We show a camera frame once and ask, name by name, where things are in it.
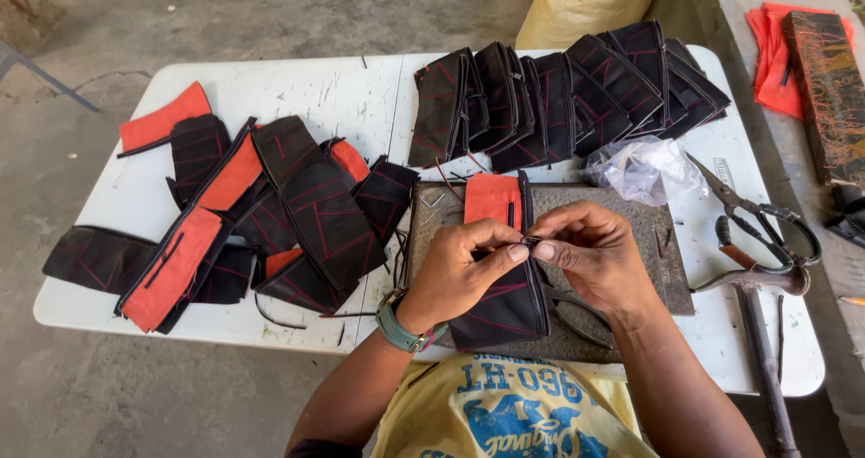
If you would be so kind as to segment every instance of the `wristwatch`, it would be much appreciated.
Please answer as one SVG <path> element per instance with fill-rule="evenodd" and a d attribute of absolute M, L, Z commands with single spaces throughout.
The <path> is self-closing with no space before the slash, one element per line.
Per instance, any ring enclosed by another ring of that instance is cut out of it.
<path fill-rule="evenodd" d="M 382 299 L 379 303 L 378 312 L 375 315 L 375 322 L 378 323 L 379 329 L 387 341 L 393 346 L 404 350 L 408 353 L 417 353 L 427 350 L 427 346 L 434 340 L 445 334 L 447 323 L 440 323 L 433 328 L 430 328 L 424 334 L 414 334 L 400 325 L 396 320 L 396 308 L 400 305 L 402 297 L 408 289 L 401 287 L 393 293 Z"/>

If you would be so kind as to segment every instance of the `hand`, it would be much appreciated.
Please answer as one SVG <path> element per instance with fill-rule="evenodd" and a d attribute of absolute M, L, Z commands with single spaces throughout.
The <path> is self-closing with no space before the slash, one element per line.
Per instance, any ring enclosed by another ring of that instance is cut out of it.
<path fill-rule="evenodd" d="M 493 282 L 528 258 L 522 238 L 490 218 L 438 229 L 427 260 L 397 308 L 400 325 L 421 334 L 470 310 Z M 471 252 L 477 248 L 495 251 L 475 262 Z"/>
<path fill-rule="evenodd" d="M 578 201 L 549 210 L 527 235 L 550 239 L 538 242 L 535 257 L 562 268 L 593 307 L 615 316 L 660 302 L 631 224 L 620 214 Z"/>

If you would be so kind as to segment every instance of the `orange fabric stack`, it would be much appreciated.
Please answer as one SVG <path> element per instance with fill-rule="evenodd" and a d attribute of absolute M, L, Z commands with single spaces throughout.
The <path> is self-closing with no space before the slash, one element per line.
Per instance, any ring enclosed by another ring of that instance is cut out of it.
<path fill-rule="evenodd" d="M 760 46 L 760 60 L 754 77 L 754 101 L 776 112 L 802 119 L 802 100 L 799 98 L 796 77 L 791 72 L 790 54 L 781 30 L 781 19 L 791 10 L 835 13 L 832 10 L 763 2 L 760 9 L 746 12 L 745 19 Z M 853 26 L 846 18 L 842 18 L 841 22 L 847 32 L 847 40 L 853 44 Z"/>

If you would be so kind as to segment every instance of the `table surface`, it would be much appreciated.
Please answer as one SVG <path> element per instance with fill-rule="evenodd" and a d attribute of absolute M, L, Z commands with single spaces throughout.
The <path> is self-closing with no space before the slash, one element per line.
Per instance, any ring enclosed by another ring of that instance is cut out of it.
<path fill-rule="evenodd" d="M 727 78 L 715 54 L 689 46 L 708 78 L 730 97 Z M 540 56 L 550 51 L 523 51 Z M 362 58 L 320 58 L 243 63 L 177 64 L 160 70 L 138 104 L 132 118 L 153 112 L 199 81 L 213 112 L 229 132 L 237 132 L 250 115 L 267 123 L 287 115 L 299 115 L 316 141 L 344 137 L 367 160 L 388 154 L 405 164 L 408 155 L 417 93 L 413 73 L 441 53 L 396 54 Z M 739 112 L 727 109 L 728 118 L 698 127 L 679 140 L 679 145 L 702 164 L 726 170 L 732 187 L 743 198 L 768 200 L 757 162 Z M 76 224 L 105 227 L 157 242 L 179 211 L 165 188 L 164 178 L 174 175 L 170 147 L 164 145 L 143 154 L 117 159 L 120 143 L 87 199 Z M 483 154 L 476 159 L 488 166 Z M 468 175 L 479 168 L 468 158 L 443 165 L 446 172 Z M 533 182 L 573 182 L 574 161 L 551 168 L 527 169 Z M 421 179 L 440 179 L 437 170 L 426 170 Z M 738 268 L 717 249 L 715 220 L 723 209 L 714 196 L 690 196 L 669 203 L 685 272 L 695 287 L 721 272 Z M 408 228 L 410 213 L 401 228 Z M 751 237 L 733 227 L 733 240 L 758 261 L 772 264 L 773 257 Z M 396 253 L 395 239 L 386 246 L 388 258 Z M 373 311 L 383 294 L 392 289 L 391 276 L 380 267 L 361 280 L 341 313 Z M 777 353 L 779 316 L 776 287 L 763 287 L 760 301 Z M 315 353 L 349 353 L 375 328 L 372 317 L 320 320 L 319 315 L 282 301 L 259 298 L 275 319 L 308 325 L 293 330 L 265 321 L 255 308 L 252 292 L 236 305 L 193 304 L 169 335 L 147 336 L 196 340 L 233 345 L 252 345 Z M 36 298 L 34 315 L 43 325 L 88 331 L 143 335 L 132 321 L 113 315 L 117 301 L 109 295 L 70 282 L 47 277 Z M 687 342 L 715 382 L 728 392 L 754 392 L 747 367 L 747 347 L 741 316 L 731 287 L 694 295 L 697 315 L 674 317 Z M 785 396 L 803 396 L 816 390 L 824 379 L 823 356 L 816 342 L 802 298 L 787 296 L 781 318 L 784 325 Z M 437 360 L 452 352 L 431 346 L 417 355 Z M 585 372 L 624 380 L 621 364 L 580 364 Z"/>

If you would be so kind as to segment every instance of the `orange fabric piece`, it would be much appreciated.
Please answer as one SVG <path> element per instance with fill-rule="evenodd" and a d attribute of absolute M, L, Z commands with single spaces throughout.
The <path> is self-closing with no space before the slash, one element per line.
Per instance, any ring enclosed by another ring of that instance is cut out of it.
<path fill-rule="evenodd" d="M 514 176 L 475 174 L 465 184 L 465 214 L 463 222 L 471 223 L 492 218 L 508 224 L 508 205 L 514 204 L 513 227 L 520 230 L 523 223 L 523 199 L 520 182 Z"/>
<path fill-rule="evenodd" d="M 786 113 L 802 119 L 802 99 L 799 97 L 795 73 L 788 70 L 790 51 L 784 41 L 781 20 L 791 10 L 804 12 L 834 14 L 832 10 L 810 9 L 794 5 L 773 4 L 763 2 L 760 9 L 751 9 L 745 13 L 745 19 L 751 26 L 751 31 L 757 39 L 760 48 L 760 59 L 757 72 L 754 75 L 754 101 L 776 112 Z M 853 25 L 842 18 L 841 22 L 847 32 L 847 40 L 853 47 Z"/>
<path fill-rule="evenodd" d="M 144 332 L 159 326 L 185 295 L 221 228 L 222 219 L 215 213 L 203 208 L 190 210 L 121 311 Z"/>
<path fill-rule="evenodd" d="M 221 211 L 231 208 L 259 174 L 261 162 L 255 154 L 252 136 L 246 135 L 237 152 L 201 195 L 198 206 Z"/>
<path fill-rule="evenodd" d="M 330 157 L 348 171 L 358 183 L 369 174 L 367 162 L 364 161 L 361 155 L 346 141 L 333 144 L 330 147 Z"/>
<path fill-rule="evenodd" d="M 291 249 L 287 252 L 280 252 L 267 257 L 265 261 L 265 277 L 273 276 L 278 270 L 285 267 L 287 263 L 293 261 L 302 253 L 304 253 L 303 249 Z"/>
<path fill-rule="evenodd" d="M 120 125 L 123 152 L 164 139 L 177 122 L 205 113 L 210 113 L 208 97 L 200 83 L 195 82 L 165 107 Z"/>

